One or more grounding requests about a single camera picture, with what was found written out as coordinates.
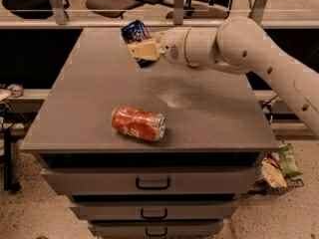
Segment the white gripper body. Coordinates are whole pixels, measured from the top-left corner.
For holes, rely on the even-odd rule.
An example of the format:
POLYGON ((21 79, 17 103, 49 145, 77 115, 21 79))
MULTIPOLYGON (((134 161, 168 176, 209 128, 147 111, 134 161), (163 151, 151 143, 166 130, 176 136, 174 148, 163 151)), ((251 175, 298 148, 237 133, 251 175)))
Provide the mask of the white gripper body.
POLYGON ((185 65, 185 43, 189 27, 176 27, 167 30, 161 37, 160 43, 164 49, 164 58, 171 64, 185 65))

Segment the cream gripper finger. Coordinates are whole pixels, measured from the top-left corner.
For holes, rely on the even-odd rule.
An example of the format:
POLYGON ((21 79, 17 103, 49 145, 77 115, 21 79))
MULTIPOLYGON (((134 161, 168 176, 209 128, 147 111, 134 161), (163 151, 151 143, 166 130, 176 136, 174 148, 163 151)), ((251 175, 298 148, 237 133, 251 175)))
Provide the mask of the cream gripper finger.
POLYGON ((154 40, 127 44, 129 54, 136 59, 156 61, 164 54, 161 43, 154 40))
POLYGON ((156 42, 159 42, 164 34, 165 34, 165 31, 157 31, 157 32, 151 32, 150 36, 156 42))

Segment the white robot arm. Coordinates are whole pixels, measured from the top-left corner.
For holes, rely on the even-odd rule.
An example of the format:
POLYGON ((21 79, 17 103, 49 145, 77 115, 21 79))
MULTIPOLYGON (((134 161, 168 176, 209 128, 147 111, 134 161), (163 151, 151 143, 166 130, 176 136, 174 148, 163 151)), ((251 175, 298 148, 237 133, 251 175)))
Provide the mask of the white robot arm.
POLYGON ((253 20, 232 17, 218 27, 175 27, 128 45, 137 59, 200 64, 230 74, 259 76, 319 135, 319 74, 285 53, 253 20))

